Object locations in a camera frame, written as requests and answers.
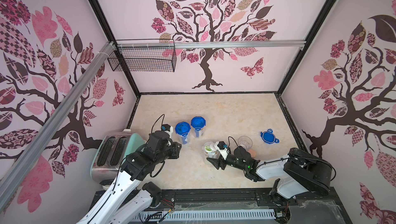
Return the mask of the blue lid toiletry container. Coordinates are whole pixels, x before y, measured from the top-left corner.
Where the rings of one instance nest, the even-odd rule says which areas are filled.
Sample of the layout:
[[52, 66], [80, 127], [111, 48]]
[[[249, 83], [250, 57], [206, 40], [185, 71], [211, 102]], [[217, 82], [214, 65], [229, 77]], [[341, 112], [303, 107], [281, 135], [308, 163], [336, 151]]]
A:
[[191, 130], [191, 126], [187, 122], [178, 123], [175, 127], [175, 132], [179, 136], [181, 143], [183, 145], [188, 144], [189, 142], [189, 132]]
[[217, 149], [215, 147], [215, 143], [208, 141], [204, 144], [203, 147], [203, 151], [204, 151], [204, 156], [206, 158], [214, 158], [215, 157], [215, 152], [217, 152]]
[[203, 136], [203, 130], [206, 126], [205, 118], [201, 116], [196, 116], [191, 120], [191, 127], [196, 138], [201, 138]]

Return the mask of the detached blue container lid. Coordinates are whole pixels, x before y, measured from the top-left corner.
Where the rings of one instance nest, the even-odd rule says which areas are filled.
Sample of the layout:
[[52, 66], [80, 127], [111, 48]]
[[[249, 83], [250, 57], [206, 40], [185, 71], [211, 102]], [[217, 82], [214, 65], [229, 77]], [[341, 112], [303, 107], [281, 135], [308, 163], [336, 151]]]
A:
[[272, 129], [268, 129], [265, 132], [261, 132], [260, 136], [261, 136], [262, 140], [267, 144], [278, 144], [279, 143], [279, 139], [275, 137]]

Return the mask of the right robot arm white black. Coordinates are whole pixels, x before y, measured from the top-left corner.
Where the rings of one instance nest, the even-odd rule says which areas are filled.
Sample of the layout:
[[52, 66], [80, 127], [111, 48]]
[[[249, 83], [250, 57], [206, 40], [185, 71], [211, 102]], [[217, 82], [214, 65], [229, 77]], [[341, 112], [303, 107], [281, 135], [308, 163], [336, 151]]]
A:
[[318, 196], [328, 196], [332, 181], [333, 166], [301, 149], [291, 148], [287, 155], [273, 161], [260, 162], [251, 157], [242, 146], [233, 153], [224, 142], [211, 147], [212, 153], [206, 157], [217, 170], [227, 166], [242, 170], [244, 176], [253, 182], [264, 182], [276, 178], [269, 193], [272, 203], [285, 205], [297, 195], [311, 192]]

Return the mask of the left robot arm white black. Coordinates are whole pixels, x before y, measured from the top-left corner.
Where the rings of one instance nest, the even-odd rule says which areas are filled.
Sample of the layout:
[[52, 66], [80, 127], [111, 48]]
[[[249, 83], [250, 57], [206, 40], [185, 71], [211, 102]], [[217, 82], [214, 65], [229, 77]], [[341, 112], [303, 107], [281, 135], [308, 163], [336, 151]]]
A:
[[182, 145], [172, 140], [172, 133], [173, 127], [163, 125], [149, 135], [147, 143], [127, 155], [110, 187], [78, 223], [128, 224], [147, 209], [161, 192], [152, 182], [126, 204], [123, 202], [158, 164], [164, 166], [165, 160], [179, 158]]

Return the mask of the small corked glass jar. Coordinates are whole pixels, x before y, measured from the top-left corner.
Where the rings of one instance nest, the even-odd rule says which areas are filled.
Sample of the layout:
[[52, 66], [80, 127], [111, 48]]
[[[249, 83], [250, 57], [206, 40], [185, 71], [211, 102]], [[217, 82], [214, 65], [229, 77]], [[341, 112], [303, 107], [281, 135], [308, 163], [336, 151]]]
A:
[[257, 153], [256, 153], [256, 151], [254, 150], [254, 149], [249, 149], [248, 150], [248, 153], [251, 155], [251, 158], [255, 158], [256, 157], [256, 155], [257, 155]]

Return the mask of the clear drinking glass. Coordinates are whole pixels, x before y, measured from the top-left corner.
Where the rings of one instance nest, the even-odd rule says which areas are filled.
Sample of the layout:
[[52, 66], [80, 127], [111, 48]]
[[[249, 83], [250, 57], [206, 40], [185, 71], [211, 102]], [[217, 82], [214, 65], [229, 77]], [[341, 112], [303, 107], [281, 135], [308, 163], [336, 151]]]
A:
[[237, 144], [248, 151], [252, 148], [253, 141], [248, 136], [241, 136], [238, 138]]

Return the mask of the mint green silver toaster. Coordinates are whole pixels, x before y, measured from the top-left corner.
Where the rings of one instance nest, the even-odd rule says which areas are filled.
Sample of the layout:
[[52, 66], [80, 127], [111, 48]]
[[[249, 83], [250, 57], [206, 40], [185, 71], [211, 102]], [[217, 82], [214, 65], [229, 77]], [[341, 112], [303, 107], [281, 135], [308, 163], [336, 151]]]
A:
[[108, 134], [91, 164], [92, 180], [102, 186], [110, 185], [116, 178], [123, 159], [144, 144], [145, 140], [129, 129]]

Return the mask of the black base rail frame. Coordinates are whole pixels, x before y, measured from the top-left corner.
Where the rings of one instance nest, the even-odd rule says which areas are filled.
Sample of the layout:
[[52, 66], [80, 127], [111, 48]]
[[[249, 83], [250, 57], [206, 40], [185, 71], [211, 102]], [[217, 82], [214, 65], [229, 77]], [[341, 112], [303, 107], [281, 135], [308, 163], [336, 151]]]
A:
[[[144, 211], [203, 211], [203, 210], [274, 210], [275, 220], [219, 220], [203, 222], [165, 222], [162, 224], [350, 224], [338, 194], [331, 189], [328, 196], [303, 193], [277, 206], [269, 198], [270, 188], [253, 189], [195, 189], [161, 190], [152, 204]], [[123, 202], [133, 199], [134, 190]], [[128, 224], [159, 224], [146, 221]]]

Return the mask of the back aluminium rail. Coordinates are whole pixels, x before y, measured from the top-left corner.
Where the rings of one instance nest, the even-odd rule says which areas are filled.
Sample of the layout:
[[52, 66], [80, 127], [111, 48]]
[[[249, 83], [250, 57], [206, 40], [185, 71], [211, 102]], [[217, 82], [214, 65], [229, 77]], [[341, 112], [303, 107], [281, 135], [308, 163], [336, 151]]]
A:
[[174, 49], [210, 49], [210, 48], [272, 48], [272, 47], [304, 47], [304, 40], [268, 40], [268, 41], [209, 41], [209, 42], [142, 42], [120, 43], [119, 48], [174, 48]]

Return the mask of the aluminium rail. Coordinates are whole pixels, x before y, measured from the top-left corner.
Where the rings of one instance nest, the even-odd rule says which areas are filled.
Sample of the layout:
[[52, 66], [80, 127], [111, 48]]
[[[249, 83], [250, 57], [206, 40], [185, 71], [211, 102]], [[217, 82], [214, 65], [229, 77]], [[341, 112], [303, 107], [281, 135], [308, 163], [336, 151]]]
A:
[[27, 146], [20, 157], [12, 165], [1, 181], [1, 210], [3, 210], [10, 198], [17, 191], [23, 179], [32, 169], [34, 163], [45, 150], [47, 144], [63, 124], [74, 104], [88, 87], [97, 71], [107, 60], [109, 55], [116, 49], [115, 42], [108, 41], [96, 54], [93, 62], [88, 66], [86, 72], [77, 80], [71, 91], [63, 99], [54, 114], [42, 126], [34, 140]]
[[272, 47], [304, 47], [304, 40], [268, 40], [268, 41], [209, 41], [209, 42], [142, 42], [120, 43], [119, 48], [174, 48], [174, 49], [210, 49], [210, 48], [272, 48]]

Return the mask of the left aluminium rail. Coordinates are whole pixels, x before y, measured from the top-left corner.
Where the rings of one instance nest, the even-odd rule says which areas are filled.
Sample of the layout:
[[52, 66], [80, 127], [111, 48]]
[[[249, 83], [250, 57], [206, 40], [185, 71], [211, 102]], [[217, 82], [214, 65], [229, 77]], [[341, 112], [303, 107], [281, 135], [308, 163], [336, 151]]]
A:
[[88, 87], [97, 71], [107, 60], [109, 55], [116, 49], [115, 42], [108, 41], [96, 54], [93, 62], [88, 66], [86, 72], [77, 80], [71, 91], [63, 99], [54, 114], [42, 126], [34, 140], [27, 146], [20, 157], [12, 165], [1, 181], [1, 210], [3, 210], [10, 198], [17, 191], [23, 179], [32, 169], [34, 163], [45, 150], [47, 144], [63, 124], [74, 104]]

